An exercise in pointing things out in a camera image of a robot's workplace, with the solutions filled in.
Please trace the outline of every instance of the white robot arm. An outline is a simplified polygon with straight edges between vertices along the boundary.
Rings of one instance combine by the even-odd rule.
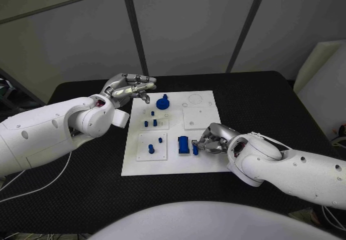
[[[283,145],[279,148],[266,141]],[[227,153],[227,168],[254,187],[268,181],[289,195],[306,201],[346,210],[346,162],[336,158],[292,149],[258,133],[240,134],[212,123],[199,141],[199,149]]]
[[[9,117],[0,123],[0,176],[57,160],[101,137],[111,124],[124,128],[130,115],[117,108],[130,98],[150,103],[146,89],[156,88],[156,81],[153,77],[121,73],[107,81],[100,94]],[[69,128],[80,134],[72,136]]]

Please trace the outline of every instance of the dark vertical strip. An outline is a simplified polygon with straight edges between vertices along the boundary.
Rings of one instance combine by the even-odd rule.
[[[127,9],[127,14],[129,14],[130,23],[131,23],[131,33],[133,33],[137,52],[139,52],[142,71],[143,71],[143,75],[149,76],[150,73],[149,73],[149,67],[147,67],[147,61],[146,61],[146,55],[144,55],[140,27],[137,22],[136,5],[133,0],[124,0],[124,3],[126,3],[126,9]]]
[[[29,16],[32,16],[32,15],[35,15],[35,14],[39,14],[39,13],[48,11],[48,10],[57,9],[57,8],[59,8],[59,7],[62,7],[62,6],[68,5],[68,4],[72,4],[72,3],[75,3],[75,2],[80,2],[80,1],[81,1],[81,0],[69,0],[69,1],[65,1],[65,2],[62,2],[62,3],[55,4],[55,5],[52,5],[52,6],[44,7],[44,8],[41,8],[41,9],[38,9],[38,10],[29,11],[29,12],[26,12],[26,13],[23,13],[23,14],[19,14],[18,16],[12,16],[12,17],[0,20],[0,24],[5,24],[5,23],[8,23],[8,22],[12,22],[12,21],[15,21],[15,20],[18,20],[18,19],[26,18],[26,17],[29,17]]]
[[[26,89],[26,87],[16,81],[16,79],[6,73],[6,71],[0,68],[0,74],[3,77],[10,81],[15,87],[18,87],[26,94],[28,96],[39,103],[42,106],[46,105],[46,103],[36,97],[36,95]]]
[[[227,66],[227,70],[225,70],[227,73],[231,73],[231,70],[234,68],[237,58],[238,58],[238,55],[240,55],[240,52],[241,52],[241,49],[242,49],[242,46],[244,46],[244,41],[245,41],[250,29],[251,29],[251,24],[253,24],[254,18],[255,18],[257,13],[258,13],[258,8],[260,8],[260,5],[261,5],[261,2],[263,2],[263,0],[254,0],[253,1],[253,5],[251,5],[248,15],[247,15],[247,20],[245,20],[245,23],[244,23],[244,26],[242,26],[242,30],[241,30],[241,33],[240,33],[240,38],[238,38],[238,41],[237,41],[237,44],[235,44],[235,48],[234,48],[234,51],[232,51],[232,56],[231,56],[230,63],[228,63],[228,66]]]

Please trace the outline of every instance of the blue object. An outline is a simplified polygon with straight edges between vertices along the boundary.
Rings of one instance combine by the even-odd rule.
[[[156,152],[153,144],[149,145],[149,153],[153,154]]]
[[[193,155],[199,155],[199,148],[193,144],[192,144],[192,152],[193,152]]]
[[[170,106],[170,101],[168,99],[168,94],[163,94],[163,97],[157,100],[156,102],[156,107],[160,109],[160,110],[165,110],[169,108]]]
[[[189,154],[191,149],[189,149],[189,138],[186,136],[181,136],[178,138],[179,141],[179,153],[181,154]]]

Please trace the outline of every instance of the black tabletop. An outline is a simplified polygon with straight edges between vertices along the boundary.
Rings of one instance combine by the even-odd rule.
[[[339,157],[280,73],[156,78],[156,92],[212,90],[221,122],[241,133],[254,131],[297,150]],[[106,81],[61,84],[49,104],[100,93]],[[133,102],[121,110],[130,113],[131,106]],[[231,202],[281,214],[313,205],[286,195],[268,182],[261,187],[247,185],[230,172],[121,176],[127,132],[129,128],[111,126],[103,137],[72,152],[57,182],[42,191],[0,203],[2,232],[94,233],[129,214],[181,201]],[[28,170],[2,191],[0,199],[44,187],[67,160],[64,156]]]

